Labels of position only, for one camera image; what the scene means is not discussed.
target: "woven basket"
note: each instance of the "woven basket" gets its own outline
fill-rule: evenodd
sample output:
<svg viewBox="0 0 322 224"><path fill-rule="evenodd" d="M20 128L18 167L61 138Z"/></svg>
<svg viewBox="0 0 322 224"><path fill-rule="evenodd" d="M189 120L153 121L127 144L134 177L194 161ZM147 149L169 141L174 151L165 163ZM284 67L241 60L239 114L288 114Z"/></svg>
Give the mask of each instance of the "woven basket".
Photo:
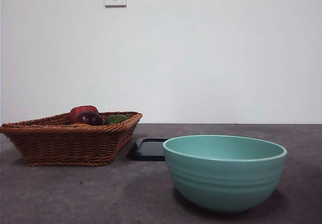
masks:
<svg viewBox="0 0 322 224"><path fill-rule="evenodd" d="M22 154L26 165L104 166L133 136L142 117L137 112L103 112L102 119L123 114L127 120L102 126L70 126L69 113L16 123L4 123L0 133Z"/></svg>

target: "bowl rim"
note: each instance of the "bowl rim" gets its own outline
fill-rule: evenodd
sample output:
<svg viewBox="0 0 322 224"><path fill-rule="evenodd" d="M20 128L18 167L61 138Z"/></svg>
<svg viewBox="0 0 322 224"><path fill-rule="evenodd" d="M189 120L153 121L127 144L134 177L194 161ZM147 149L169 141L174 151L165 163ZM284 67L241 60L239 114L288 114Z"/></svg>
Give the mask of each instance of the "bowl rim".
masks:
<svg viewBox="0 0 322 224"><path fill-rule="evenodd" d="M279 155L275 155L272 157L267 157L267 158L259 158L259 159L221 159L221 158L207 158L207 157L202 157L202 156L197 156L197 155L189 155L189 154L184 154L182 152L178 152L178 151L174 151L170 148L167 147L167 143L174 140L174 139L179 139L179 138L189 138L189 137L200 137L200 136L216 136L216 137L232 137L232 138L244 138L244 139L252 139L252 140L257 140L257 141L261 141L261 142L266 142L272 145L275 145L279 148L282 149L282 153ZM253 138L253 137L243 137L243 136L234 136L234 135L220 135L220 134L198 134L198 135L186 135L186 136L179 136L179 137L173 137L170 138L166 141L163 142L163 148L169 152L172 152L174 154L177 155L182 155L182 156L186 156L186 157L190 157L190 158L194 158L194 159L201 159L201 160L213 160L213 161L223 161L223 162L257 162L257 161L269 161L269 160L274 160L274 159L279 159L282 158L284 156L287 155L287 150L285 147L274 143L274 142L270 142L267 140L262 140L262 139L258 139L258 138Z"/></svg>

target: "lime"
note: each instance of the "lime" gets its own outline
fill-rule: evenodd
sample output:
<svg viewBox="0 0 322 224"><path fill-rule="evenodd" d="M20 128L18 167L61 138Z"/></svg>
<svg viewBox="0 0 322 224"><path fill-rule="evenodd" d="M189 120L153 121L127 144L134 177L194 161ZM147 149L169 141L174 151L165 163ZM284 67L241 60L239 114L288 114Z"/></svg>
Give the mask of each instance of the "lime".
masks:
<svg viewBox="0 0 322 224"><path fill-rule="evenodd" d="M126 119L127 119L127 116L125 115L111 115L105 119L104 124L110 125L110 124L120 123L125 121Z"/></svg>

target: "mint green bowl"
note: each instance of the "mint green bowl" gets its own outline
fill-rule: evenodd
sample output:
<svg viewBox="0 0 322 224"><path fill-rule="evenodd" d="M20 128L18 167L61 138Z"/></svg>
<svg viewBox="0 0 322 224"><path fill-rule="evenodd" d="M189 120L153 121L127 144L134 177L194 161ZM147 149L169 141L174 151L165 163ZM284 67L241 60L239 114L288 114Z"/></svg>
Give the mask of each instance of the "mint green bowl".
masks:
<svg viewBox="0 0 322 224"><path fill-rule="evenodd" d="M266 200L276 188L287 150L248 137L193 135L163 143L175 187L208 210L238 213Z"/></svg>

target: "tabletop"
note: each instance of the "tabletop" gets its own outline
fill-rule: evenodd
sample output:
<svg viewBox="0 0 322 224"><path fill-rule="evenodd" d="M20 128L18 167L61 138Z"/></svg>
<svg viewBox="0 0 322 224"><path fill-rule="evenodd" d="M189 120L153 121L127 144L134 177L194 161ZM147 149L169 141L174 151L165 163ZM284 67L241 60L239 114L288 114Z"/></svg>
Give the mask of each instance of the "tabletop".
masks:
<svg viewBox="0 0 322 224"><path fill-rule="evenodd" d="M246 136L288 150L281 180L262 204L236 215L204 210L174 187L165 162L134 161L142 137ZM322 125L138 124L133 139L102 167L24 165L1 136L1 224L322 223Z"/></svg>

